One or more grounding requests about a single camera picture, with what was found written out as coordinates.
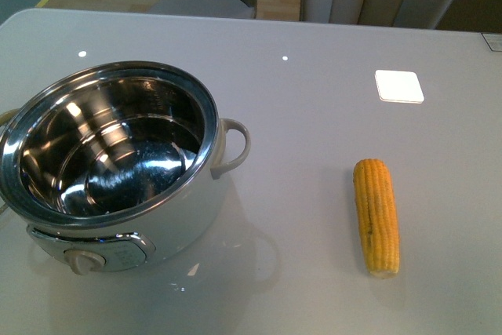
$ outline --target pot handle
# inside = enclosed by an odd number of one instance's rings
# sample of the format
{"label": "pot handle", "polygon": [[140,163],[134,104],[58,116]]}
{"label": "pot handle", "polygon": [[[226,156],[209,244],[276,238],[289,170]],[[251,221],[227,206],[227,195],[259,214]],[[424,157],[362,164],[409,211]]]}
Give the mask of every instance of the pot handle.
{"label": "pot handle", "polygon": [[[221,138],[218,144],[218,150],[216,151],[216,157],[213,161],[213,166],[211,166],[211,175],[214,180],[217,180],[221,177],[222,174],[235,169],[239,165],[241,165],[246,157],[248,157],[249,149],[251,148],[251,136],[249,135],[248,129],[240,122],[235,121],[234,119],[222,118],[220,119],[220,135]],[[246,142],[242,153],[235,159],[229,162],[221,162],[223,159],[223,155],[225,152],[225,147],[227,145],[226,134],[229,129],[234,129],[239,131],[243,136]]]}
{"label": "pot handle", "polygon": [[12,109],[9,111],[6,111],[5,113],[0,115],[0,127],[8,123],[14,115],[18,113],[19,109]]}
{"label": "pot handle", "polygon": [[[4,126],[5,124],[7,124],[12,118],[14,115],[17,114],[17,112],[19,111],[19,109],[12,109],[12,110],[9,110],[9,111],[6,111],[5,113],[1,114],[0,115],[0,127]],[[3,203],[1,206],[0,206],[0,215],[7,209],[9,208],[9,206],[7,205],[7,203]]]}

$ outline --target white table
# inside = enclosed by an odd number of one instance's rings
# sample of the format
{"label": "white table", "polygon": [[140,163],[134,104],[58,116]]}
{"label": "white table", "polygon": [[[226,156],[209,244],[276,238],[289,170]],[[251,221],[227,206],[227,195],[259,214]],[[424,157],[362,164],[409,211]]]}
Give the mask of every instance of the white table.
{"label": "white table", "polygon": [[[77,276],[2,215],[2,335],[502,333],[502,53],[480,34],[28,10],[0,27],[0,111],[120,60],[192,73],[251,153],[208,232],[157,266]],[[379,69],[416,72],[425,101],[381,101]],[[372,157],[398,205],[388,280],[358,240],[351,172]]]}

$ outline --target corn on the cob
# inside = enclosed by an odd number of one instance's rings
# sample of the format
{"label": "corn on the cob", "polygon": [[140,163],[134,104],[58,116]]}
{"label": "corn on the cob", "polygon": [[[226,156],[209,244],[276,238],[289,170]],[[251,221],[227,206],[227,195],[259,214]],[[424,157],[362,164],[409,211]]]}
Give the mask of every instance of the corn on the cob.
{"label": "corn on the cob", "polygon": [[380,160],[362,160],[354,168],[354,187],[366,267],[376,277],[391,278],[399,271],[398,216],[391,174]]}

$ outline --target stainless steel pot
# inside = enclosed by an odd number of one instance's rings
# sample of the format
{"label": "stainless steel pot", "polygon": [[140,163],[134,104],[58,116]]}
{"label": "stainless steel pot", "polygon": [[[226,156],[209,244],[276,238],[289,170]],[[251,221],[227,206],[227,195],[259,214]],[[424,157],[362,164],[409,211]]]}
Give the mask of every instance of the stainless steel pot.
{"label": "stainless steel pot", "polygon": [[[28,234],[80,275],[166,259],[220,208],[221,174],[250,148],[180,69],[119,62],[68,76],[27,102],[0,140],[0,195]],[[222,162],[225,134],[245,137]]]}

